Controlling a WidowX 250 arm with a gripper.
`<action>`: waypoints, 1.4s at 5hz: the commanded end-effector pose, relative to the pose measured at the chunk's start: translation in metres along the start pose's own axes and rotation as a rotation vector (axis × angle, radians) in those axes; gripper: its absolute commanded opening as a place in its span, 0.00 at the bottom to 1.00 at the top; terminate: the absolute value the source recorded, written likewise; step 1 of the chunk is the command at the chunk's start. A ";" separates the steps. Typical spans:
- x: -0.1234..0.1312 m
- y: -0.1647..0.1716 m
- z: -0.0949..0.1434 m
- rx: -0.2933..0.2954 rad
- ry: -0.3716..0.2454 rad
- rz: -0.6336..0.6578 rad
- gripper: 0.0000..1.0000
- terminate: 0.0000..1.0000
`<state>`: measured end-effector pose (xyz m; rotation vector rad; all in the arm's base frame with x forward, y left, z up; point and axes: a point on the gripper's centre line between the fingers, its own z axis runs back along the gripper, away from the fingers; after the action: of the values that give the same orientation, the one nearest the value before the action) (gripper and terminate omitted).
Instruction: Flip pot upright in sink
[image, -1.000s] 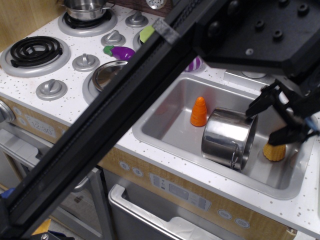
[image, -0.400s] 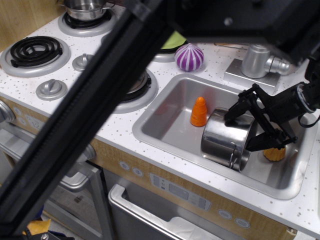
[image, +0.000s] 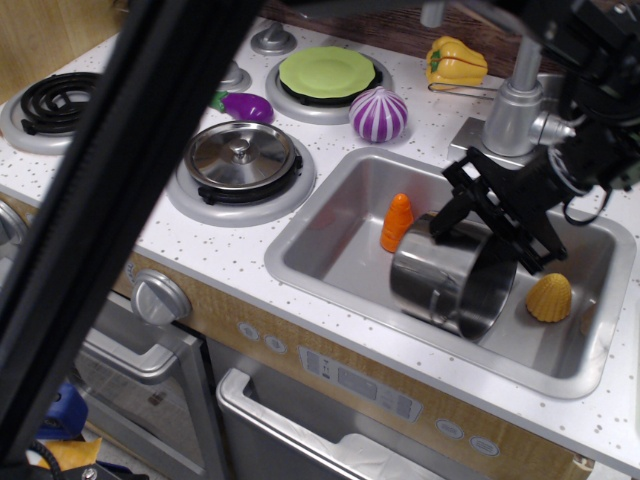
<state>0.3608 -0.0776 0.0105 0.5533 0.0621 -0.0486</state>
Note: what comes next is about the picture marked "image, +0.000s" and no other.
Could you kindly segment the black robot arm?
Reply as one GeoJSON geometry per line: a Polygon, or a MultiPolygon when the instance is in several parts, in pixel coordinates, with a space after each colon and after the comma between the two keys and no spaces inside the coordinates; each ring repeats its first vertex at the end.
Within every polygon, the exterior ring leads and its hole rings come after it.
{"type": "Polygon", "coordinates": [[[548,210],[594,186],[606,193],[639,181],[639,4],[602,10],[591,1],[466,1],[464,8],[541,47],[563,66],[560,113],[574,135],[518,170],[478,149],[443,172],[452,198],[430,224],[442,240],[470,213],[510,248],[530,273],[567,256],[548,210]]]}

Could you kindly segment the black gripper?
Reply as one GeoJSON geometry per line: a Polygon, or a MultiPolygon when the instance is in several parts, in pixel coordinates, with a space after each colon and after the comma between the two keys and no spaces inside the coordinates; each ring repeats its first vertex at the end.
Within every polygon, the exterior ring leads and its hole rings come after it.
{"type": "Polygon", "coordinates": [[[471,147],[463,159],[443,170],[443,176],[452,186],[452,199],[431,220],[434,238],[475,213],[530,273],[567,258],[547,211],[568,200],[568,186],[548,158],[513,170],[471,147]]]}

